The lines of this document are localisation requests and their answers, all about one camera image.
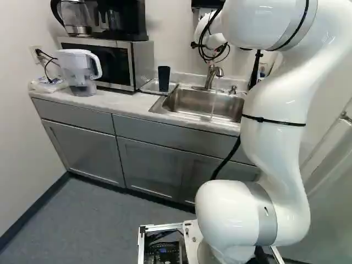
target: baseboard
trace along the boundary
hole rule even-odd
[[[6,248],[10,241],[21,231],[28,221],[49,202],[49,200],[65,185],[70,174],[64,173],[38,200],[33,203],[27,211],[0,237],[0,253]]]
[[[129,195],[141,198],[141,199],[145,199],[145,200],[148,200],[148,201],[151,201],[151,202],[156,202],[158,204],[165,205],[165,206],[168,206],[168,207],[172,207],[172,208],[175,208],[175,209],[178,209],[178,210],[182,210],[182,211],[185,211],[185,212],[195,213],[194,206],[187,206],[187,205],[183,205],[181,203],[177,203],[177,202],[165,200],[165,199],[162,199],[162,198],[159,198],[159,197],[155,197],[155,196],[146,194],[144,192],[139,192],[139,191],[134,191],[134,190],[130,190],[130,189],[121,188],[121,187],[118,187],[118,186],[115,186],[115,185],[112,185],[112,184],[109,184],[109,183],[105,183],[105,182],[102,182],[102,181],[99,181],[99,180],[96,180],[96,179],[92,179],[92,178],[88,178],[88,177],[85,177],[85,176],[82,176],[82,175],[78,175],[78,174],[75,174],[75,173],[71,173],[70,175],[71,175],[71,177],[73,177],[75,179],[78,179],[78,180],[81,180],[83,182],[90,183],[90,184],[102,187],[104,189],[116,191],[116,192],[122,193],[122,194],[129,194]]]

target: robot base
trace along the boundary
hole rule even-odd
[[[254,246],[239,246],[237,250],[232,248],[231,260],[220,261],[203,239],[197,220],[183,222],[183,234],[189,264],[244,264],[254,256]]]

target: microwave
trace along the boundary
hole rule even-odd
[[[97,86],[137,91],[155,77],[153,41],[116,41],[90,37],[59,37],[63,49],[89,50],[98,56],[103,75]]]

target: black cup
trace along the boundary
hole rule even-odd
[[[169,91],[169,82],[170,82],[170,71],[169,66],[159,66],[158,75],[159,75],[159,91],[168,92]]]

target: cabinet drawer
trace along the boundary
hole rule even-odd
[[[114,134],[111,114],[32,98],[39,116],[76,127]]]
[[[113,119],[118,136],[218,158],[225,158],[237,140],[237,137],[234,136],[122,117],[121,115],[113,115]],[[241,147],[231,160],[253,164]]]

